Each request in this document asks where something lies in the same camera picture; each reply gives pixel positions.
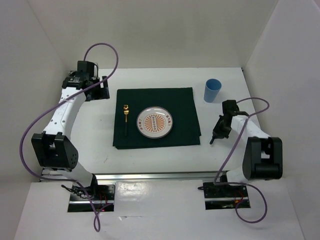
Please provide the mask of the gold fork black handle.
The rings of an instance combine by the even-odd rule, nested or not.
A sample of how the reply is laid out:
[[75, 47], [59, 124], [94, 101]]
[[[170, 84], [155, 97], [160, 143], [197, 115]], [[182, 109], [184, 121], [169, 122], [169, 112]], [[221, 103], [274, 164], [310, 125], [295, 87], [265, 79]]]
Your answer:
[[128, 115], [129, 115], [129, 106], [127, 104], [125, 104], [123, 106], [123, 113], [124, 113], [124, 116], [125, 116], [125, 119], [124, 119], [124, 136], [127, 137], [128, 136]]

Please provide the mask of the round plate orange sunburst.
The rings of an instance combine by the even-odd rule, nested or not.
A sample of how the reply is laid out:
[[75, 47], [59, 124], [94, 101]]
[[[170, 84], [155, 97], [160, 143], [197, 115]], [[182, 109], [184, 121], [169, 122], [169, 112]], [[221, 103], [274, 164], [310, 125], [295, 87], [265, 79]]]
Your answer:
[[147, 107], [136, 119], [140, 134], [149, 139], [160, 139], [168, 135], [173, 128], [173, 117], [163, 107]]

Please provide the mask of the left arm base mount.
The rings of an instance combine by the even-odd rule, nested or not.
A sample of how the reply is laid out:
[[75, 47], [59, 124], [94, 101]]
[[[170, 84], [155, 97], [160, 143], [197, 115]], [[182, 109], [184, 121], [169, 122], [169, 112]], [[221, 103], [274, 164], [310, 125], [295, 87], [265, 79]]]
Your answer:
[[[89, 199], [79, 186], [72, 185], [72, 187], [67, 187], [62, 184], [61, 187], [70, 193], [68, 213], [93, 212]], [[115, 184], [98, 185], [95, 193], [87, 188], [87, 193], [97, 212], [114, 211], [115, 189]]]

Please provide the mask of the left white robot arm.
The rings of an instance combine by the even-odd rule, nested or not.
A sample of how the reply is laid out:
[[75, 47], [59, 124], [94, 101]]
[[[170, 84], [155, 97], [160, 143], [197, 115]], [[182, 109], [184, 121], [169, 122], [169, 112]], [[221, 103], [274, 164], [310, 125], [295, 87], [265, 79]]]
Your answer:
[[88, 200], [99, 195], [98, 181], [79, 163], [79, 152], [71, 142], [71, 132], [84, 102], [110, 97], [108, 83], [100, 84], [98, 72], [96, 63], [78, 61], [77, 69], [62, 82], [60, 106], [42, 133], [35, 133], [31, 138], [39, 165], [75, 180]]

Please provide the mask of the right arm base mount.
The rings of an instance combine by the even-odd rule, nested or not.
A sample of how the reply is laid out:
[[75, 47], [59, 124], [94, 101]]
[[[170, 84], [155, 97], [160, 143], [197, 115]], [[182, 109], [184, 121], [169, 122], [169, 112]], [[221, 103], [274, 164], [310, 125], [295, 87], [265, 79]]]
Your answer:
[[203, 192], [206, 210], [226, 210], [251, 207], [247, 188], [239, 185], [214, 185], [213, 182], [203, 182], [197, 188]]

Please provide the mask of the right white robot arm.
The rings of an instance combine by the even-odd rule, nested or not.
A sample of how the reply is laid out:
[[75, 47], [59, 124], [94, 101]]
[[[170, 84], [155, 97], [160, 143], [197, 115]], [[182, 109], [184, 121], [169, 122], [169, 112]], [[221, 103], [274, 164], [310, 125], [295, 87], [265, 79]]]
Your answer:
[[[218, 170], [214, 184], [223, 196], [230, 196], [236, 189], [236, 185], [246, 184], [254, 180], [278, 180], [283, 176], [283, 142], [279, 137], [272, 137], [257, 126], [251, 117], [266, 111], [266, 108], [258, 112], [248, 114], [241, 111], [238, 103], [233, 99], [222, 102], [222, 115], [213, 128], [210, 144], [217, 139], [227, 139], [234, 131], [238, 137], [227, 155], [226, 160]], [[238, 143], [243, 140], [246, 143], [242, 164], [234, 170], [222, 174], [224, 167], [233, 155]]]

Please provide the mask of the dark green cloth placemat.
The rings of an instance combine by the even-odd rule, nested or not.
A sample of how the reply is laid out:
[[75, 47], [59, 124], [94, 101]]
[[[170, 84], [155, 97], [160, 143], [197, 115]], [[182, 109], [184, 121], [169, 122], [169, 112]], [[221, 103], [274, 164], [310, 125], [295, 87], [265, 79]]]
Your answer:
[[200, 145], [193, 88], [119, 89], [113, 132], [118, 150]]

